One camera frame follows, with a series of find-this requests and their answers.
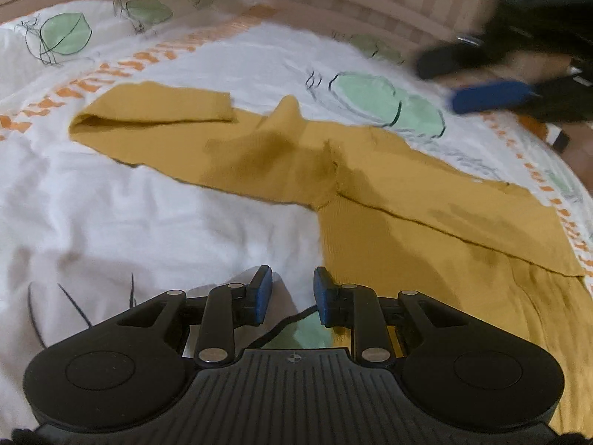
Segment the yellow knit sweater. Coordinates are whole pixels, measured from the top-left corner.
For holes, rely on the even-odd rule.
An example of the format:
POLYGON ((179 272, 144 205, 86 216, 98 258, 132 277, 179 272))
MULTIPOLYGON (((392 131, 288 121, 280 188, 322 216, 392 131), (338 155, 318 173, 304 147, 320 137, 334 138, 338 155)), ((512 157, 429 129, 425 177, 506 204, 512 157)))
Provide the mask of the yellow knit sweater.
POLYGON ((374 126, 309 121, 292 96, 262 116, 226 92, 125 83, 69 136, 185 183, 312 209, 336 280, 415 288, 543 347, 566 377, 555 426, 591 430, 592 298, 558 215, 528 190, 374 126))

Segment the white leaf print bedsheet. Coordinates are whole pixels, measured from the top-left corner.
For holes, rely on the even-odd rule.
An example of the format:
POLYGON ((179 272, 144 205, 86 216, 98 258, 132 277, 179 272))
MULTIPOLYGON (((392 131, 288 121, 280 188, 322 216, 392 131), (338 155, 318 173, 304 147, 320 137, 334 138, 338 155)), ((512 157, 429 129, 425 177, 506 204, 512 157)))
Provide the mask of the white leaf print bedsheet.
POLYGON ((315 302, 312 274, 326 265, 312 209, 185 183, 72 140, 73 118, 125 83, 226 92, 262 116, 292 96, 309 121, 374 126, 462 173, 524 188, 555 210, 592 298, 592 199, 577 176, 526 119, 452 113, 450 89, 474 75, 422 82, 410 59, 265 21, 1 133, 2 434, 35 424, 22 379, 40 350, 167 289, 205 294, 266 264, 278 278, 266 330, 315 302))

